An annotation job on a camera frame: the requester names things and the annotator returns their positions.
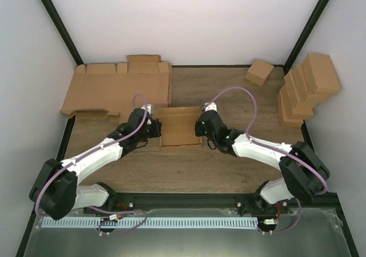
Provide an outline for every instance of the white wall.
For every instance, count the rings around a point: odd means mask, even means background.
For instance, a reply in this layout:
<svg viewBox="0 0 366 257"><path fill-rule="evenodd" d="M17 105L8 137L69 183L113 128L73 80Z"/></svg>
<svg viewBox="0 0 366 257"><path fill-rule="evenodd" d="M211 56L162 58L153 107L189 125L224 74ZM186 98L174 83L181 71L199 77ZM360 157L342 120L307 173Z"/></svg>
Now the white wall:
<svg viewBox="0 0 366 257"><path fill-rule="evenodd" d="M52 0L86 63L285 63L317 0Z"/></svg>
<svg viewBox="0 0 366 257"><path fill-rule="evenodd" d="M307 53L330 54L342 91L315 108L307 121L318 155L331 171L361 256L366 256L366 0L331 0L299 60Z"/></svg>
<svg viewBox="0 0 366 257"><path fill-rule="evenodd" d="M40 0L0 8L0 255L11 257L33 206L28 193L58 150L74 62Z"/></svg>

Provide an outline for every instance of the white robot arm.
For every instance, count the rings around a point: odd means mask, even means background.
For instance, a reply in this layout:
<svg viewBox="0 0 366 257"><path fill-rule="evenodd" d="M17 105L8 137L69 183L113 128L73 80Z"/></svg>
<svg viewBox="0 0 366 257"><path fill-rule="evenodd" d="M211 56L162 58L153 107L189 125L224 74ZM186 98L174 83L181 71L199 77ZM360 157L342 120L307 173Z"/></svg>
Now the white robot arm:
<svg viewBox="0 0 366 257"><path fill-rule="evenodd" d="M142 127L130 138L119 141L137 128L143 120L145 110L147 115ZM160 137L161 123L158 119L152 119L152 115L152 105L135 109L127 123L120 124L95 147L60 162L55 159L46 161L30 191L29 198L36 202L47 181L63 167L68 167L42 195L40 208L55 220L63 218L76 208L105 206L109 210L113 205L114 196L112 193L114 191L109 186L103 183L92 186L79 184L101 167L135 150L138 143L147 142L149 138Z"/></svg>
<svg viewBox="0 0 366 257"><path fill-rule="evenodd" d="M225 154L251 158L281 171L282 178L267 181L258 188L257 205L260 209L293 197L304 203L310 203L323 187L320 180L311 172L274 149L297 156L311 165L325 180L329 178L328 169L304 142L290 145L249 137L243 131L228 129L218 115L215 103L208 106L205 104L202 110L204 112L195 126L196 136L206 136L208 142L212 141L215 148ZM254 141L270 148L259 146Z"/></svg>

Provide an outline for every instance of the wooden table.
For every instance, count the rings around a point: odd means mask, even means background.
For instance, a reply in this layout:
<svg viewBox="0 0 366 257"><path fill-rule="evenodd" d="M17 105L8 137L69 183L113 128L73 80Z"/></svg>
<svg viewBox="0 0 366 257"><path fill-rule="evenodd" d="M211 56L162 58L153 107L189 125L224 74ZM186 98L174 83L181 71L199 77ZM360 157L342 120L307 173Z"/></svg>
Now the wooden table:
<svg viewBox="0 0 366 257"><path fill-rule="evenodd" d="M227 87L247 88L258 104L251 135L274 142L303 140L299 128L279 125L276 95L284 73L275 68L263 87L244 79L246 68L173 68L172 107L199 106ZM218 113L230 128L245 130L253 116L253 104L243 91L232 90L217 100ZM108 120L76 119L66 158L95 146L116 128ZM161 152L158 138L146 147L113 162L89 176L83 184L104 182L119 192L254 192L266 180L281 174L258 161L210 150L204 141L200 151Z"/></svg>

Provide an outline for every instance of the flattened cardboard box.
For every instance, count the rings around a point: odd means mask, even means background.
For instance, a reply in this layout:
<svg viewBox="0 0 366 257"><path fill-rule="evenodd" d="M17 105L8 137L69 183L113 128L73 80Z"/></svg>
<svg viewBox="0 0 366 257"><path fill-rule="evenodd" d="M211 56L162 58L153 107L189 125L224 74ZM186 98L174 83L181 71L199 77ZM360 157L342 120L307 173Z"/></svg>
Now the flattened cardboard box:
<svg viewBox="0 0 366 257"><path fill-rule="evenodd" d="M194 133L194 125L201 114L201 107L157 109L154 117L161 122L161 150L188 151L201 149L202 139L196 137Z"/></svg>
<svg viewBox="0 0 366 257"><path fill-rule="evenodd" d="M287 118L308 120L311 117L313 117L314 112L313 112L312 108L304 107L301 104L299 106L295 106L295 107L293 107L291 105L290 98L287 93L286 85L283 85L280 92L281 92L282 102L285 106Z"/></svg>
<svg viewBox="0 0 366 257"><path fill-rule="evenodd" d="M303 62L303 68L310 94L333 96L341 90L329 55L308 54Z"/></svg>
<svg viewBox="0 0 366 257"><path fill-rule="evenodd" d="M245 79L259 86L263 86L273 68L270 63L257 59L246 72Z"/></svg>
<svg viewBox="0 0 366 257"><path fill-rule="evenodd" d="M128 55L129 63L80 65L61 112L71 118L111 118L126 122L136 93L156 107L169 107L171 66L160 55ZM137 98L136 105L143 101Z"/></svg>
<svg viewBox="0 0 366 257"><path fill-rule="evenodd" d="M281 126L286 127L301 127L303 120L301 119L289 119L286 114L285 104L283 102L281 91L277 94L277 107L279 110L279 121Z"/></svg>
<svg viewBox="0 0 366 257"><path fill-rule="evenodd" d="M326 95L310 94L305 79L303 64L297 64L292 70L293 80L299 93L300 100L306 107L316 107L319 103L329 99Z"/></svg>

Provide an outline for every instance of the cardboard box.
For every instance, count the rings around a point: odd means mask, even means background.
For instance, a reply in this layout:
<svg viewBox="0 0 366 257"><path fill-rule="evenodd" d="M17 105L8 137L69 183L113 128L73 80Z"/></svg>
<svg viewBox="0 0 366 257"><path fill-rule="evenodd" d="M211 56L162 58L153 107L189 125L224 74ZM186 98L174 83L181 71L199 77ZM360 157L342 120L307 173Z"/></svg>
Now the cardboard box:
<svg viewBox="0 0 366 257"><path fill-rule="evenodd" d="M286 115L289 119L305 119L308 120L313 117L314 112L310 107L305 107L302 103L298 103L295 107L291 105L289 95L287 93L286 85L283 85L281 90L281 97L285 106Z"/></svg>
<svg viewBox="0 0 366 257"><path fill-rule="evenodd" d="M289 119L286 114L285 104L283 102L281 91L277 94L277 107L279 110L279 121L281 126L287 127L301 127L302 119Z"/></svg>
<svg viewBox="0 0 366 257"><path fill-rule="evenodd" d="M293 80L296 85L300 100L306 107L316 107L319 103L329 99L326 95L310 94L308 84L305 79L303 64L297 64L292 70Z"/></svg>
<svg viewBox="0 0 366 257"><path fill-rule="evenodd" d="M148 103L169 107L171 66L160 55L129 55L129 63L80 65L75 69L61 112L71 118L110 118L126 122L132 99L144 94ZM144 103L138 98L136 105Z"/></svg>
<svg viewBox="0 0 366 257"><path fill-rule="evenodd" d="M201 149L202 139L194 134L194 125L201 114L201 107L157 109L155 117L161 122L161 150L189 151Z"/></svg>
<svg viewBox="0 0 366 257"><path fill-rule="evenodd" d="M285 85L287 89L288 96L290 98L291 105L295 107L299 103L301 103L299 93L297 92L297 88L295 85L295 81L293 79L292 71L289 71L285 75Z"/></svg>
<svg viewBox="0 0 366 257"><path fill-rule="evenodd" d="M329 55L308 54L303 62L303 67L309 93L333 96L341 90Z"/></svg>
<svg viewBox="0 0 366 257"><path fill-rule="evenodd" d="M253 82L254 84L263 86L273 68L274 67L266 61L259 59L255 60L253 65L251 65L246 72L245 79Z"/></svg>

